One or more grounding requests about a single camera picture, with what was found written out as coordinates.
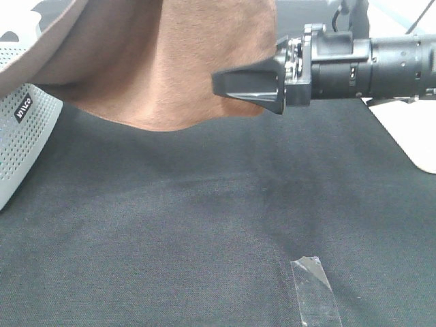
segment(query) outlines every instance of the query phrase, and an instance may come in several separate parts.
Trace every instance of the brown fabric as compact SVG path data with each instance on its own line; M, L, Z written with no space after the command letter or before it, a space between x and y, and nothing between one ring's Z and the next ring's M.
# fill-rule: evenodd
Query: brown fabric
M83 3L75 1L59 22ZM59 38L63 30L49 32ZM38 46L51 42L45 37ZM88 0L49 62L28 77L102 118L168 131L261 113L214 96L211 72L272 55L274 45L274 0Z

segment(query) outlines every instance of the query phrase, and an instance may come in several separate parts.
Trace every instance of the clear tape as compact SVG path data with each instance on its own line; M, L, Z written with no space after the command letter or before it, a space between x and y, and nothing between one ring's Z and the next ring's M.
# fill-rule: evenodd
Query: clear tape
M342 327L333 291L318 257L291 262L303 327Z

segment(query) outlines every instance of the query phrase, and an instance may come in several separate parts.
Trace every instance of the gray fabric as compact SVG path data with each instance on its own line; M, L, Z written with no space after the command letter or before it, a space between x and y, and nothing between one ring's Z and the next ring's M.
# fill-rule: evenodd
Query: gray fabric
M169 134L67 107L0 215L0 325L297 326L318 255L344 326L433 326L435 203L359 102Z

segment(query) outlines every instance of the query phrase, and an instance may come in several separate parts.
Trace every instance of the black cloth surface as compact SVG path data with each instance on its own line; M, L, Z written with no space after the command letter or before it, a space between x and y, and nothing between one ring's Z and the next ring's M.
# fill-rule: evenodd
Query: black cloth surface
M436 326L436 176L359 101L153 133L64 108L0 214L0 326Z

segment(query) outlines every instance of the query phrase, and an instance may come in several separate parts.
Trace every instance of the black plastic mount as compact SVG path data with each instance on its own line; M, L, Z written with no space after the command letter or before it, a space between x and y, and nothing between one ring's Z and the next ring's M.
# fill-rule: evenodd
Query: black plastic mount
M213 93L248 101L276 114L285 108L285 59L287 38L277 45L275 56L266 60L216 72L212 75Z

